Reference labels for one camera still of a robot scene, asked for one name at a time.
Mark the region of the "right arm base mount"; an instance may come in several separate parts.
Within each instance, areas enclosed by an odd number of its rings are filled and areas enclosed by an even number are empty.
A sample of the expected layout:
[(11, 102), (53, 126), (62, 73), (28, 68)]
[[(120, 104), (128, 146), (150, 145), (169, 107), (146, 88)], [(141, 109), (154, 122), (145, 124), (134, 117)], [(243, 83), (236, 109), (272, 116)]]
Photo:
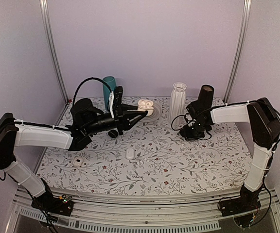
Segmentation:
[(252, 211), (256, 210), (256, 213), (258, 213), (259, 208), (261, 207), (259, 201), (259, 193), (261, 189), (262, 187), (260, 187), (257, 191), (251, 192), (243, 185), (238, 198), (232, 199), (229, 197), (223, 197), (219, 200), (217, 208), (222, 213), (222, 216), (231, 216), (249, 212), (249, 214), (234, 218), (235, 223), (239, 227), (249, 227), (256, 218), (256, 215), (253, 214)]

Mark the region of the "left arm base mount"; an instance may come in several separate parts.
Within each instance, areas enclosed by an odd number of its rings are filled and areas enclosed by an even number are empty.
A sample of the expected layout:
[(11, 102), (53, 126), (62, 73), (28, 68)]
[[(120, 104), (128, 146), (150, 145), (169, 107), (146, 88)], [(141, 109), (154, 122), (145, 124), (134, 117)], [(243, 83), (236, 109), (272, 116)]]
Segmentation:
[(51, 190), (46, 190), (41, 196), (33, 198), (31, 206), (44, 212), (71, 216), (74, 202), (70, 195), (63, 194), (59, 197), (54, 197)]

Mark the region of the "beige earbud charging case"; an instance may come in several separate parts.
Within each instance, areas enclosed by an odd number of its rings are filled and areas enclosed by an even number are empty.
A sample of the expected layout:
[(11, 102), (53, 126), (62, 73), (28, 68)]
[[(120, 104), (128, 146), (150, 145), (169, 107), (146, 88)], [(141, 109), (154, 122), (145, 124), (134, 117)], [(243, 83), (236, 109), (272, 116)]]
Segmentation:
[(153, 108), (154, 102), (152, 100), (144, 100), (140, 99), (138, 101), (138, 111), (145, 112), (147, 111), (147, 116), (151, 116), (153, 114), (154, 108)]

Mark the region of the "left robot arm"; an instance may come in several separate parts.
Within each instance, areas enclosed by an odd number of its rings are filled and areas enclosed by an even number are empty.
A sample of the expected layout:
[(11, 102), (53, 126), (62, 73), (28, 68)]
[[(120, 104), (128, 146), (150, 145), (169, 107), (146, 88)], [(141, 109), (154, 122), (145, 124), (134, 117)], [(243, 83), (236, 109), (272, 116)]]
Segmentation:
[(53, 210), (57, 201), (46, 182), (15, 157), (15, 147), (37, 146), (81, 151), (91, 143), (93, 134), (116, 128), (122, 135), (148, 114), (147, 110), (140, 111), (120, 101), (111, 101), (110, 111), (104, 113), (94, 107), (88, 98), (77, 101), (70, 112), (72, 125), (65, 128), (15, 120), (12, 113), (4, 114), (0, 119), (0, 170), (26, 188), (47, 211)]

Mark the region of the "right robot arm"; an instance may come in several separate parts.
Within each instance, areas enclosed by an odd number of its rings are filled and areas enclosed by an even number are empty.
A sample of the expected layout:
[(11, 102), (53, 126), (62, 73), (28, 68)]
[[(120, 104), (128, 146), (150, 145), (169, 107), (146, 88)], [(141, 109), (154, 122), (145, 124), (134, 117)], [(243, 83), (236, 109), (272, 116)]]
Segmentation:
[(241, 187), (236, 208), (247, 211), (254, 205), (271, 168), (273, 155), (280, 142), (280, 113), (267, 98), (225, 106), (212, 106), (211, 100), (195, 100), (187, 106), (191, 119), (179, 133), (186, 140), (203, 138), (204, 132), (220, 123), (247, 123), (254, 144), (252, 163)]

